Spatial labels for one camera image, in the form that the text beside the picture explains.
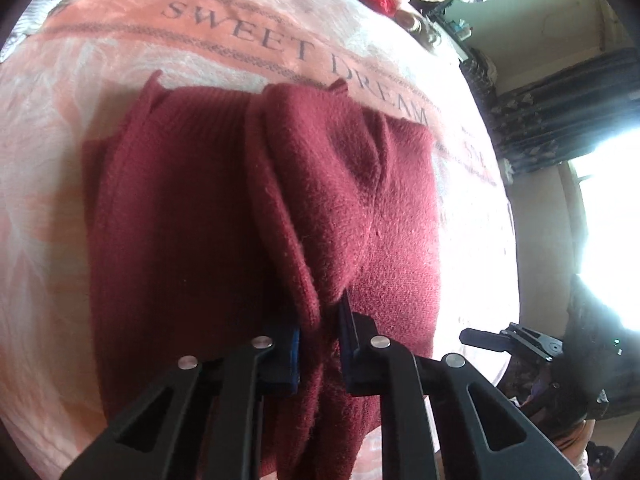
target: silver rivet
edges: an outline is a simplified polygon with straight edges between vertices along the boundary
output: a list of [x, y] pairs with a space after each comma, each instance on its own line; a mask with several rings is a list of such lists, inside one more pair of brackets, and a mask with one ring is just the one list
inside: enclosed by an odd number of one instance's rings
[[254, 348], [269, 348], [273, 344], [273, 339], [271, 339], [267, 335], [259, 335], [258, 337], [254, 337], [251, 339], [251, 345]]
[[385, 335], [375, 335], [371, 338], [373, 348], [387, 348], [389, 345], [391, 345], [391, 339]]
[[444, 359], [444, 362], [446, 362], [447, 366], [450, 366], [451, 368], [462, 368], [466, 363], [465, 358], [460, 354], [449, 354]]
[[192, 355], [183, 355], [178, 359], [178, 368], [182, 370], [191, 370], [198, 366], [198, 359]]

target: maroon sweater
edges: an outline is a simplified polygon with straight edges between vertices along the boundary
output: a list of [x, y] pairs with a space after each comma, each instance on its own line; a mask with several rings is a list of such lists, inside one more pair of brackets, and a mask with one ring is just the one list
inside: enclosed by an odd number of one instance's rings
[[108, 418], [178, 358], [260, 334], [273, 280], [301, 327], [300, 391], [268, 410], [263, 472], [346, 480], [376, 398], [343, 387], [333, 307], [430, 356], [438, 312], [432, 139], [340, 81], [167, 90], [84, 149], [94, 345]]

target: bright window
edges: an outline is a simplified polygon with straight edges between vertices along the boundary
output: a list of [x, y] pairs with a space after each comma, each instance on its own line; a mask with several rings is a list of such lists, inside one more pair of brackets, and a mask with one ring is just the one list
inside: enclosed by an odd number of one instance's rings
[[589, 232], [580, 276], [626, 327], [640, 330], [640, 130], [572, 163]]

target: curtain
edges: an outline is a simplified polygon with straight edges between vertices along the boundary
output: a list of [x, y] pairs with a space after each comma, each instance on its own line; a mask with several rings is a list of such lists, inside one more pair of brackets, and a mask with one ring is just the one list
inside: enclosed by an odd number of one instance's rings
[[488, 117], [498, 158], [515, 173], [591, 153], [640, 128], [640, 57], [624, 48], [498, 97]]

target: bed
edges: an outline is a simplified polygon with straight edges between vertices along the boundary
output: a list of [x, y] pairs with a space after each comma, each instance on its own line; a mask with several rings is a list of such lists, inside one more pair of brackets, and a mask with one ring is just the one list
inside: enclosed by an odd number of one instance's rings
[[[0, 417], [42, 480], [59, 478], [106, 424], [81, 145], [113, 134], [158, 68], [168, 88], [259, 92], [270, 82], [341, 77], [363, 104], [426, 124], [440, 212], [433, 357], [459, 352], [497, 384], [508, 356], [463, 347], [458, 334], [518, 320], [513, 221], [488, 134], [451, 59], [356, 0], [76, 0], [0, 65]], [[378, 429], [353, 478], [381, 478], [381, 465]]]

